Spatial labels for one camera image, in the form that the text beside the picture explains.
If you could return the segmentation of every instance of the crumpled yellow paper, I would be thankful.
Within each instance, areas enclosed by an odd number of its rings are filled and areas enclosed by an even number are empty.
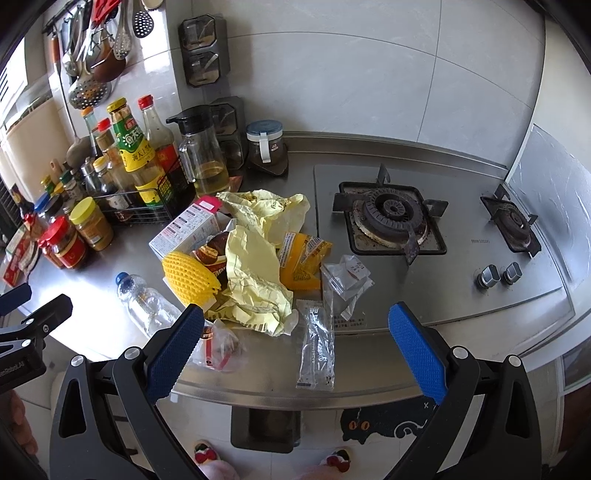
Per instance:
[[[299,232],[310,202],[298,193],[288,199],[267,190],[217,194],[238,225],[259,232],[276,248],[283,245],[286,232]]]
[[[238,225],[228,235],[226,258],[228,288],[217,296],[219,306],[209,310],[207,318],[233,320],[271,336],[291,333],[293,293],[279,281],[273,245]]]

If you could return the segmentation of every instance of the red lid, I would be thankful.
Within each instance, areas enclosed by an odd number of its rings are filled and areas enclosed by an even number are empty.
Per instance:
[[[152,106],[153,104],[154,104],[154,97],[151,95],[146,95],[146,96],[143,96],[142,98],[138,99],[138,105],[142,110],[144,110],[145,108],[148,108],[149,106]]]
[[[103,118],[96,124],[96,127],[99,129],[99,132],[106,132],[109,128],[111,128],[111,120],[108,118]]]
[[[39,243],[48,243],[50,245],[57,245],[70,228],[70,223],[63,215],[59,216],[53,222],[45,233],[39,239]]]

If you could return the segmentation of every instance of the cardboard box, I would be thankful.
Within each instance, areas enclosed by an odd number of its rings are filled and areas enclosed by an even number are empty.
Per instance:
[[[150,241],[150,248],[162,260],[170,252],[188,254],[200,247],[208,236],[220,231],[216,212],[221,204],[215,197],[195,200]]]

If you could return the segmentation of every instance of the yellow snack bag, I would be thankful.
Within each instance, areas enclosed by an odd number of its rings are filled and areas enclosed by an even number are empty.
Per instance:
[[[279,279],[290,290],[319,290],[316,274],[332,244],[304,233],[287,232],[279,250]]]

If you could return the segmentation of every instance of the glass oil jug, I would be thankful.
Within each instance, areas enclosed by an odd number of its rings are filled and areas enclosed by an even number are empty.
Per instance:
[[[230,188],[226,161],[217,142],[211,108],[198,105],[166,119],[178,124],[183,140],[178,146],[187,179],[195,185],[197,196],[215,195]]]

